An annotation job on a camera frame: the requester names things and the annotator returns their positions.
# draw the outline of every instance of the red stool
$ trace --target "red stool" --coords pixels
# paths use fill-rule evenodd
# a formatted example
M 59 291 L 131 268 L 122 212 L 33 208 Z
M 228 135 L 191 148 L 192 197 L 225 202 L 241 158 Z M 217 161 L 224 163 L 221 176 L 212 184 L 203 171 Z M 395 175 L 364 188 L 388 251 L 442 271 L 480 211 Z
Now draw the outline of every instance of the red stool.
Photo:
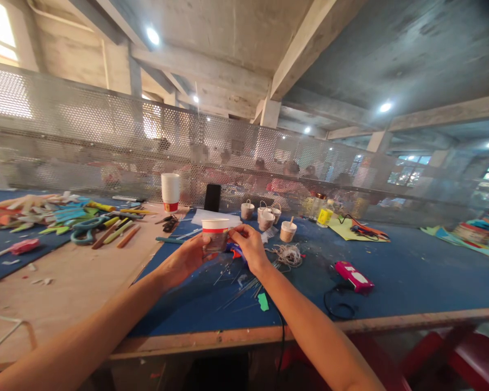
M 373 338 L 354 335 L 350 336 L 349 339 L 360 351 L 387 391 L 411 391 L 403 374 L 399 372 L 385 350 Z M 297 344 L 289 346 L 285 350 L 281 370 L 288 368 L 294 362 L 304 363 L 307 367 L 312 368 L 312 389 L 319 391 L 330 389 Z
M 409 379 L 443 344 L 445 334 L 431 332 L 400 364 Z M 489 337 L 471 333 L 449 356 L 447 364 L 475 391 L 489 391 Z

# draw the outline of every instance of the metal mesh railing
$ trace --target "metal mesh railing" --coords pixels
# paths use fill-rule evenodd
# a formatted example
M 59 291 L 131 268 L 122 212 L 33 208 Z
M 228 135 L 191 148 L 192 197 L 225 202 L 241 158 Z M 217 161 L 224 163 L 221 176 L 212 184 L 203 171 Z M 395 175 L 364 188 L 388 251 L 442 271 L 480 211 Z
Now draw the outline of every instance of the metal mesh railing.
M 432 225 L 489 207 L 481 180 L 243 121 L 191 111 L 0 64 L 0 179 L 9 186 L 160 201 L 160 174 L 181 176 L 181 202 L 246 198 L 304 214 L 324 192 L 342 212 Z

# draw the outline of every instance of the white paper cup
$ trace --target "white paper cup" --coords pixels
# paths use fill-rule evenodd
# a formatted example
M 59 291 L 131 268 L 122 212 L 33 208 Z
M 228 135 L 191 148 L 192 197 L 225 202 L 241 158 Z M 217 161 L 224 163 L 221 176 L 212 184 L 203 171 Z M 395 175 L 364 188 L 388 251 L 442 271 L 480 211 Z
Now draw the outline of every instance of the white paper cup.
M 202 220 L 203 237 L 208 236 L 210 243 L 203 247 L 206 253 L 222 253 L 227 248 L 229 219 Z
M 251 203 L 241 204 L 241 218 L 243 220 L 252 220 L 254 214 L 255 205 Z
M 261 216 L 259 216 L 259 229 L 261 231 L 266 231 L 267 229 L 271 228 L 273 225 L 273 222 L 275 221 L 275 216 L 273 213 L 264 211 L 261 213 Z
M 258 207 L 257 208 L 257 222 L 259 222 L 259 218 L 261 217 L 263 212 L 272 213 L 272 210 L 269 207 L 265 207 L 265 206 Z
M 285 243 L 290 243 L 293 240 L 297 226 L 290 222 L 283 222 L 281 224 L 280 238 Z
M 279 217 L 281 217 L 281 209 L 272 208 L 272 214 L 275 216 L 275 221 L 273 222 L 273 224 L 277 224 L 277 222 L 279 221 Z
M 179 174 L 161 174 L 161 196 L 166 212 L 173 213 L 179 206 Z

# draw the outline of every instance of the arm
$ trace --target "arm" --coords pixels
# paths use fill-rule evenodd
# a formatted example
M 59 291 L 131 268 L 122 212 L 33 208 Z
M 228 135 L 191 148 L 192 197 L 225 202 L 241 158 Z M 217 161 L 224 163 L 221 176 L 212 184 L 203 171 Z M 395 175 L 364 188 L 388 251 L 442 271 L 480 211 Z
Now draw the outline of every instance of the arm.
M 261 235 L 249 225 L 241 225 L 229 234 L 241 246 L 250 271 L 268 291 L 300 348 L 330 388 L 336 391 L 384 390 L 346 335 L 272 266 Z
M 77 389 L 162 295 L 211 258 L 203 258 L 208 242 L 201 235 L 188 240 L 98 312 L 0 373 L 0 390 Z

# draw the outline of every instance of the plastic bottle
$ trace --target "plastic bottle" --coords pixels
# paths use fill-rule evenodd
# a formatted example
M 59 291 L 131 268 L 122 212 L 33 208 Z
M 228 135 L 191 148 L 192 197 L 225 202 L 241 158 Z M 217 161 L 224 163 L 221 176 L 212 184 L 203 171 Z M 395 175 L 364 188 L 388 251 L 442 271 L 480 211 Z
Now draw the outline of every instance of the plastic bottle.
M 333 200 L 328 200 L 328 202 L 322 206 L 319 218 L 317 219 L 317 225 L 319 227 L 326 228 L 330 223 L 334 212 L 333 203 Z

